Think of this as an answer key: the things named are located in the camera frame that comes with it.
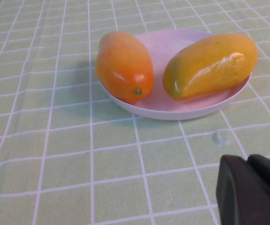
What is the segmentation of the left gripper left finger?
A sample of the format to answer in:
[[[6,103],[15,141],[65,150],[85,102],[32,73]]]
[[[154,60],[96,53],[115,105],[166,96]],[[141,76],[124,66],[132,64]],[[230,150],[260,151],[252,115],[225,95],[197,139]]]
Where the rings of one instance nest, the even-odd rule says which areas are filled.
[[[270,186],[239,156],[220,158],[216,200],[223,225],[270,225]]]

